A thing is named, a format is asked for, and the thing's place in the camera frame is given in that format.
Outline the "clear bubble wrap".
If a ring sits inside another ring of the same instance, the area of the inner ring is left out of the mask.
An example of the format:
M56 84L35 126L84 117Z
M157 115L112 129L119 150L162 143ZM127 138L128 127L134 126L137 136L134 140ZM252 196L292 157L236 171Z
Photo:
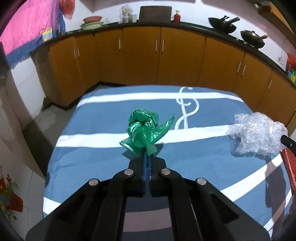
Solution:
M259 156L282 151L285 146L281 142L281 137L288 135L283 123L273 121L260 112L236 114L235 124L229 126L226 133L232 138L235 153Z

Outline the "green plastic bag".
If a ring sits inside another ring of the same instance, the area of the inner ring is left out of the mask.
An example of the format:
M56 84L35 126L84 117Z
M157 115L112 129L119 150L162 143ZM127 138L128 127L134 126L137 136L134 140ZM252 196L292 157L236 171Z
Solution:
M175 117L172 116L164 124L159 125L159 115L144 109L136 109L128 120L128 138L120 141L120 145L128 151L141 156L146 150L148 156L155 154L158 142L170 130Z

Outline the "red plastic trash basket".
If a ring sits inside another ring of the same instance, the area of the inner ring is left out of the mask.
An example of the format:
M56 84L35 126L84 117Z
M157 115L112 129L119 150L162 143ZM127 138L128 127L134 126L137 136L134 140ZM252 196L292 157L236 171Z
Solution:
M291 185L291 189L292 189L292 193L295 193L295 185L296 185L296 181L295 181L295 155L293 154L293 152L288 149L285 148L284 150L281 151L281 156L282 159L284 161L287 173L288 173L288 177L290 180L290 185Z

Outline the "green box on counter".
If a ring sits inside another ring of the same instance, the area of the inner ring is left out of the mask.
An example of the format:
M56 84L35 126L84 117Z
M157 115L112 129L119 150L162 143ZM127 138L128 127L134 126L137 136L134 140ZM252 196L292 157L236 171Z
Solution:
M287 76L292 83L296 84L296 69L295 68L292 71L288 71Z

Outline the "blue white striped tablecloth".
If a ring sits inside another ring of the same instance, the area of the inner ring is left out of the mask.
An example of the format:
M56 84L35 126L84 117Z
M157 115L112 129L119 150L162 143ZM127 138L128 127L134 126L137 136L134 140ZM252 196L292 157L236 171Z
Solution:
M201 87L126 86L94 90L81 98L49 160L43 215L47 216L92 178L107 180L135 155L120 142L136 109L173 118L157 143L157 156L183 177L207 179L262 225L270 237L283 228L292 191L280 154L238 154L227 135L235 115L251 114L236 94Z

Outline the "black countertop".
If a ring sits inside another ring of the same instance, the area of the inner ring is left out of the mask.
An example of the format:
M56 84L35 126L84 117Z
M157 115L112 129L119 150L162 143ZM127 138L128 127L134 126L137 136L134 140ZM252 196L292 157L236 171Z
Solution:
M295 87L295 83L293 83L287 76L286 72L280 68L279 65L277 65L272 59L270 59L268 56L263 54L259 49L256 49L255 47L251 46L250 44L245 44L242 40L237 39L236 37L233 37L231 35L224 34L222 32L218 32L217 30L209 27L205 27L202 25L197 25L193 23L187 23L187 22L181 22L179 24L175 24L173 22L170 23L153 23L153 22L144 22L144 23L129 23L129 24L119 24L119 23L110 23L107 25L103 25L100 28L96 28L94 30L74 30L66 32L63 35L60 35L58 37L55 37L53 39L50 39L44 43L42 43L40 46L38 46L36 49L34 49L30 53L30 57L34 59L35 54L38 53L38 51L41 51L44 47L49 47L50 44L55 44L59 41L65 40L69 37L80 37L82 35L86 34L95 34L103 31L109 31L109 30L115 30L115 29L122 29L122 28L128 28L128 27L167 27L167 28L174 28L178 30L186 30L191 31L196 34L205 35L207 37L215 37L218 38L221 41L226 42L227 44L234 45L236 48L242 49L245 52L251 54L253 57L257 58L258 60L262 61L264 64L272 68L273 70L277 71L278 74L280 74L285 80L287 80L292 87Z

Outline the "right black wok with lid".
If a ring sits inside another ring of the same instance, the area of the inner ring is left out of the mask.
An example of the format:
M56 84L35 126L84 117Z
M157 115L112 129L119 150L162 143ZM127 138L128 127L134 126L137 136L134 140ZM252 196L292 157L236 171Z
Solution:
M267 39L267 35L259 36L254 31L243 30L240 32L242 39L253 47L260 49L265 45L264 39Z

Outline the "left black wok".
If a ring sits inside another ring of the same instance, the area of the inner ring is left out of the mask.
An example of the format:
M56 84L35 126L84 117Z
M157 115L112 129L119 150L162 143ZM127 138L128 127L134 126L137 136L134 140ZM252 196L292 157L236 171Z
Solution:
M229 21L227 21L229 17L224 16L223 18L208 18L210 25L217 31L230 34L236 30L236 26L233 23L240 20L239 17L235 17Z

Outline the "red bottle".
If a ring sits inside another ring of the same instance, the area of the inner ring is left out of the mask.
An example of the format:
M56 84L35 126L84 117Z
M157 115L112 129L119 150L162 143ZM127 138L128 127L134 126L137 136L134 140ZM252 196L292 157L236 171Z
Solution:
M174 14L173 22L178 24L180 23L180 21L181 21L180 11L176 10L176 13Z

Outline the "yellow blue detergent box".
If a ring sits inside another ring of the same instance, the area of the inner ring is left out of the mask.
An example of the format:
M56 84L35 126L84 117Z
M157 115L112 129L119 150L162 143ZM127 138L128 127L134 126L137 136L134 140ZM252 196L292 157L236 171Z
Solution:
M47 28L42 32L42 40L43 42L47 42L48 40L53 39L53 30L52 28Z

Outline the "dark cutting board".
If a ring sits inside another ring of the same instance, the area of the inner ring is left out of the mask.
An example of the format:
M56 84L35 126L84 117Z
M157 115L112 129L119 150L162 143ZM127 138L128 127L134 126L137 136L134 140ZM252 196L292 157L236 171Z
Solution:
M139 22L169 23L171 21L171 6L141 6Z

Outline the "red-brown basin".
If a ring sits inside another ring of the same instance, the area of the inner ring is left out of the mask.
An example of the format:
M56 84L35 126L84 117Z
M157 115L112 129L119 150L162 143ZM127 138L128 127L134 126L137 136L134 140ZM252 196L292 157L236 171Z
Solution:
M99 22L101 21L102 16L89 16L83 19L84 23L93 23L93 22Z

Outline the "pink blue hanging cloth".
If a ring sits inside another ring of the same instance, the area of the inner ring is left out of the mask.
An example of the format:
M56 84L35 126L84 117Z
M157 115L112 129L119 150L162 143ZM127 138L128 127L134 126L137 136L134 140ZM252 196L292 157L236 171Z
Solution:
M1 42L10 67L26 59L43 43L42 34L52 30L51 37L66 32L66 25L58 1L26 1L13 15Z

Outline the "clear jar with bag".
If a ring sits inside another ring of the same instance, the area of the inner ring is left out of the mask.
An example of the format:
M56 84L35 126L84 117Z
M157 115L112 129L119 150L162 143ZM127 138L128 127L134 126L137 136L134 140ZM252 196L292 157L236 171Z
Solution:
M120 8L119 13L120 13L121 22L128 23L130 16L133 13L133 10L128 4L125 4Z

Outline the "red bag hanging on wall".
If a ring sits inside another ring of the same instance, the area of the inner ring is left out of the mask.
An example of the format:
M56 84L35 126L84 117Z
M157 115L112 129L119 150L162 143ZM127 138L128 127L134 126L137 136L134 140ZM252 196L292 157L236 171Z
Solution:
M63 16L71 20L75 11L75 0L59 0L58 4Z

